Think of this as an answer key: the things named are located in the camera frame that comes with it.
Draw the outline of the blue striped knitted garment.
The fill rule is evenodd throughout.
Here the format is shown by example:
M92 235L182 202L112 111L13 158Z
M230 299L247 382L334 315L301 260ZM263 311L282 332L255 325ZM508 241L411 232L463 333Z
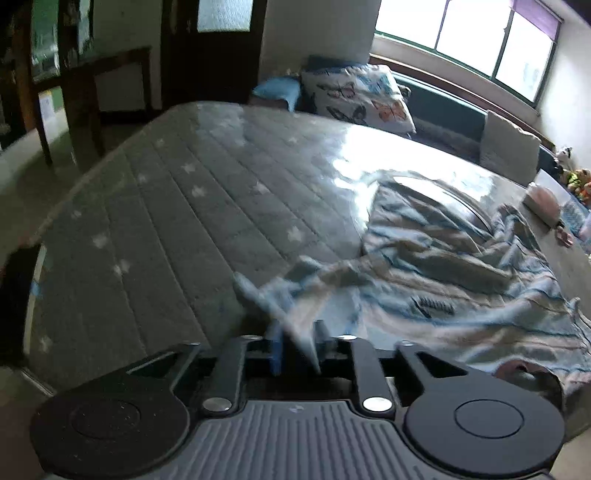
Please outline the blue striped knitted garment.
M263 286L235 276L243 305L305 352L315 322L378 349L411 341L489 373L530 367L564 394L590 383L590 322L567 299L525 218L500 206L480 229L394 180L379 184L363 253L304 256Z

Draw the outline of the butterfly print pillow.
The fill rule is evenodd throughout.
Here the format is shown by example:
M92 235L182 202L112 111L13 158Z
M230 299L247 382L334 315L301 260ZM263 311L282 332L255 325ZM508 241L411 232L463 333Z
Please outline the butterfly print pillow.
M416 133L405 96L385 65L304 71L301 82L315 114L401 136Z

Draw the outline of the blue cushion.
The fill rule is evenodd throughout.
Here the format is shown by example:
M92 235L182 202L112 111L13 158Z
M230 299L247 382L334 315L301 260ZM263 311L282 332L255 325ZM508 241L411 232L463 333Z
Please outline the blue cushion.
M250 105L294 112L301 98L301 82L294 77L273 77L252 90Z

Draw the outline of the dark green sofa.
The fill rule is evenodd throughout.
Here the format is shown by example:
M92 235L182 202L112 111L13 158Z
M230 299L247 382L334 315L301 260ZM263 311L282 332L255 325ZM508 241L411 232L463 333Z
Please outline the dark green sofa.
M423 70L377 55L370 56L370 64L384 64L393 72L415 121L413 138L420 143L478 164L488 111L534 131L483 97Z

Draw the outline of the pink crumpled cloth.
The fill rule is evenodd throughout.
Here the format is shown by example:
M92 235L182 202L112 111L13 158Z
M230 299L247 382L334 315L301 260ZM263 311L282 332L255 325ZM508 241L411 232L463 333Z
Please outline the pink crumpled cloth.
M571 248L573 246L573 237L564 227L558 226L554 232L559 245L564 246L565 248Z

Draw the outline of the clear plastic tissue box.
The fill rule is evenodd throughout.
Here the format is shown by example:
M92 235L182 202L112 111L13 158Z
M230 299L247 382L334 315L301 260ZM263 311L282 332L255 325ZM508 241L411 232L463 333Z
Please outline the clear plastic tissue box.
M545 170L540 170L527 186L523 204L548 227L556 228L562 209L570 200L570 193Z

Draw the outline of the beige cushion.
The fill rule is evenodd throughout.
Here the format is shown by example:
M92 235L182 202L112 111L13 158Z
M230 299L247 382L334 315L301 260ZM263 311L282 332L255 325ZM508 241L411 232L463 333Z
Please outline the beige cushion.
M488 111L480 142L480 165L521 186L536 176L540 140L511 121Z

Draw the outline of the dark wooden door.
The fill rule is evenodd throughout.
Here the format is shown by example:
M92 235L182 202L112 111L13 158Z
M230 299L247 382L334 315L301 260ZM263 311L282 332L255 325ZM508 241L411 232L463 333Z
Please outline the dark wooden door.
M266 8L264 0L164 1L163 107L194 101L245 104L259 78Z

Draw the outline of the stuffed toys pile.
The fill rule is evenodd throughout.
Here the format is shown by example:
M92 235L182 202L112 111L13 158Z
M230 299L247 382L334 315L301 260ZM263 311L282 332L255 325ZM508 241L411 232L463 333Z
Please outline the stuffed toys pile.
M558 165L563 169L560 182L580 203L590 207L590 170L579 168L572 157L572 148L566 147L557 154Z

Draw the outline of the dark wooden cabinet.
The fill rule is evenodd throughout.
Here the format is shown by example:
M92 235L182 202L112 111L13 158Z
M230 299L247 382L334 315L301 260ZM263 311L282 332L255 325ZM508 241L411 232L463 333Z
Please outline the dark wooden cabinet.
M14 58L3 61L2 67L10 67L23 76L17 83L25 88L25 96L29 99L30 111L33 116L33 127L37 130L44 155L45 163L51 167L53 159L50 145L43 124L39 94L64 86L79 86L86 82L90 85L86 94L89 105L85 112L90 122L90 132L95 149L99 155L105 154L99 122L98 94L95 77L126 65L137 64L141 69L143 105L145 110L153 110L150 78L149 46L124 50L109 55L82 54L78 48L79 27L82 24L82 10L78 1L60 1L58 3L58 63L56 75L37 79L33 76L32 67L32 9L31 1L3 1L1 3L1 19L7 20L14 28L8 38L8 46Z

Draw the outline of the window with green frame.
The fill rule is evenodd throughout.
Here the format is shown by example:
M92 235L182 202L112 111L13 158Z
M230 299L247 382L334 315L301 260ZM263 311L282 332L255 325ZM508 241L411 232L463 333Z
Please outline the window with green frame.
M449 60L535 106L561 24L541 1L383 1L376 33Z

